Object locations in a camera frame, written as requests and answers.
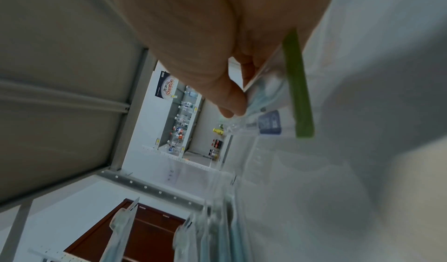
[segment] green package edge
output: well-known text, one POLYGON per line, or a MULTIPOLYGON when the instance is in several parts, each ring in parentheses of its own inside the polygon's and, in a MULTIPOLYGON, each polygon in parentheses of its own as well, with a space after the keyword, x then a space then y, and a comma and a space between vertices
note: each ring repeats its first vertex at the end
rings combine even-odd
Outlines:
POLYGON ((292 30, 283 40, 283 52, 289 81, 289 91, 295 117, 297 138, 311 138, 315 135, 312 108, 307 89, 303 56, 299 47, 298 34, 292 30))

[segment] metal upright post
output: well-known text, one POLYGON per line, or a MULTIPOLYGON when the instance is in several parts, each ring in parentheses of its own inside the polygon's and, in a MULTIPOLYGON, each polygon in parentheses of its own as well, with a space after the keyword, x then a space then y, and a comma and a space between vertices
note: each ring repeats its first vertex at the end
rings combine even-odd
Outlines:
POLYGON ((5 246, 3 246, 0 254, 1 262, 13 262, 32 203, 33 201, 31 200, 20 205, 19 212, 15 216, 5 246))

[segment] hand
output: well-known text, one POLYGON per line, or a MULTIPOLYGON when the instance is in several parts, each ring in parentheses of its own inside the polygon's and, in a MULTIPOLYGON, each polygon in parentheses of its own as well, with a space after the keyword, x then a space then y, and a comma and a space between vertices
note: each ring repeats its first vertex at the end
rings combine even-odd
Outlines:
POLYGON ((304 48, 330 1, 115 0, 166 69, 228 118, 246 110, 228 59, 241 63, 245 86, 291 29, 304 48))

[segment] poster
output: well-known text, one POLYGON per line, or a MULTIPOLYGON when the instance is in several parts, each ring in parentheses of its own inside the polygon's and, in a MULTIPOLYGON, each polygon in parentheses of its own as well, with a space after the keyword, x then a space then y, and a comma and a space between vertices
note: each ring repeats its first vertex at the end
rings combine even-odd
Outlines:
POLYGON ((178 80, 170 73, 162 71, 160 79, 158 80, 157 90, 155 96, 163 99, 171 99, 176 93, 178 80))

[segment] wooden cabinet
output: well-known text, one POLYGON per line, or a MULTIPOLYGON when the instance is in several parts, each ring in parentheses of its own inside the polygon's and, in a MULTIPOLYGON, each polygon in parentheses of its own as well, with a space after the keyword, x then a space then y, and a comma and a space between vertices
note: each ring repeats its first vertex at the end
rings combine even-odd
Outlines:
MULTIPOLYGON (((65 252, 90 262, 99 262, 112 235, 110 221, 119 209, 127 208, 131 203, 131 200, 125 199, 70 245, 65 252)), ((138 204, 123 261, 172 262, 174 260, 172 240, 177 227, 183 222, 184 219, 138 204)))

